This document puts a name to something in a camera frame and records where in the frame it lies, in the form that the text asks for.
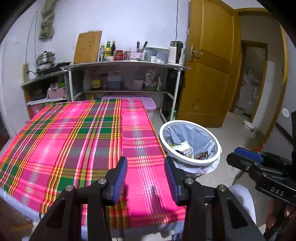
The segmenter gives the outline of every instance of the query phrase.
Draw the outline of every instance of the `white bowl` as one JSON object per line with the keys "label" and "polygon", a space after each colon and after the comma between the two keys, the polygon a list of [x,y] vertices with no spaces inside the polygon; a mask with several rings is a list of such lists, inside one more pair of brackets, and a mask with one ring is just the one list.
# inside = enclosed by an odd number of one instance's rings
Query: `white bowl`
{"label": "white bowl", "polygon": [[[206,159],[206,160],[195,160],[195,159],[183,156],[180,153],[174,151],[166,143],[166,141],[165,141],[165,139],[163,137],[163,130],[166,127],[168,127],[170,125],[174,125],[174,124],[185,124],[185,125],[188,125],[188,126],[195,127],[198,130],[202,130],[202,131],[206,132],[208,134],[208,136],[210,136],[212,138],[212,140],[214,141],[214,144],[217,147],[217,153],[212,158],[209,158],[209,159]],[[204,128],[204,127],[202,127],[202,126],[200,126],[200,125],[198,125],[196,123],[186,121],[186,120],[172,120],[172,121],[169,121],[167,123],[164,123],[161,126],[160,130],[159,130],[159,139],[160,139],[161,145],[167,151],[169,156],[172,156],[172,157],[176,158],[177,160],[179,160],[180,162],[183,162],[183,163],[186,163],[186,164],[189,164],[189,165],[194,165],[194,166],[207,166],[207,165],[210,165],[220,156],[220,153],[221,153],[221,146],[220,146],[217,138],[210,131],[208,131],[206,128]]]}
{"label": "white bowl", "polygon": [[252,123],[244,120],[244,127],[249,130],[249,131],[254,131],[255,130],[255,126],[252,125]]}

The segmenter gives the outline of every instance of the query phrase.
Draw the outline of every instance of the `plaid tablecloth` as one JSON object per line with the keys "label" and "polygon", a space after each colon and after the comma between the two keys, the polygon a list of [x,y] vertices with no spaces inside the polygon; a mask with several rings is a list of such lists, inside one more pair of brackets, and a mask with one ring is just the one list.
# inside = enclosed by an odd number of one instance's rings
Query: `plaid tablecloth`
{"label": "plaid tablecloth", "polygon": [[[0,159],[0,187],[46,213],[67,186],[84,187],[128,159],[120,202],[109,208],[112,229],[183,220],[172,201],[164,152],[140,100],[49,105],[15,137]],[[86,225],[86,205],[82,224]]]}

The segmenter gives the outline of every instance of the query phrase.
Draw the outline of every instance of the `stainless steel pot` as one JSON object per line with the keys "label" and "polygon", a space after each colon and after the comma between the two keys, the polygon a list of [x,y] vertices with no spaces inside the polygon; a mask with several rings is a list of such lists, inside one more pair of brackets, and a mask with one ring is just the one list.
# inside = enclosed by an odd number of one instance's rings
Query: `stainless steel pot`
{"label": "stainless steel pot", "polygon": [[44,51],[42,54],[38,56],[36,65],[39,66],[42,64],[54,64],[54,55],[55,53],[53,52]]}

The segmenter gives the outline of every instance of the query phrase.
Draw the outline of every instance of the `red jar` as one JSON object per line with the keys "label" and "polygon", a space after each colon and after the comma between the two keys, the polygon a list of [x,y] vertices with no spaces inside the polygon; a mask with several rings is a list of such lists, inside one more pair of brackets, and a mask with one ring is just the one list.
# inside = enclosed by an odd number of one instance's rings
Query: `red jar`
{"label": "red jar", "polygon": [[123,60],[123,50],[116,50],[116,54],[114,56],[114,61],[120,61]]}

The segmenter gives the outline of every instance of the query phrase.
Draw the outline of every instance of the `blue gripper pad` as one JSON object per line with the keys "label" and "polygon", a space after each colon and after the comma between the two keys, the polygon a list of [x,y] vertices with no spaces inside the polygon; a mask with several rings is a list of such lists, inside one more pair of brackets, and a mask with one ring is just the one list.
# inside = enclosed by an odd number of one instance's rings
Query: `blue gripper pad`
{"label": "blue gripper pad", "polygon": [[176,168],[171,156],[165,158],[165,175],[168,180],[170,193],[177,206],[187,205],[189,192],[185,189],[183,181],[186,174],[182,169]]}
{"label": "blue gripper pad", "polygon": [[126,157],[122,156],[119,159],[116,168],[110,169],[105,175],[105,179],[108,181],[108,186],[103,191],[102,197],[106,206],[114,206],[119,201],[124,187],[127,170],[128,161]]}
{"label": "blue gripper pad", "polygon": [[249,159],[250,161],[253,161],[253,162],[259,162],[260,164],[263,163],[263,157],[259,153],[252,152],[250,150],[247,150],[241,147],[237,147],[234,150],[234,154],[244,157],[246,159]]}

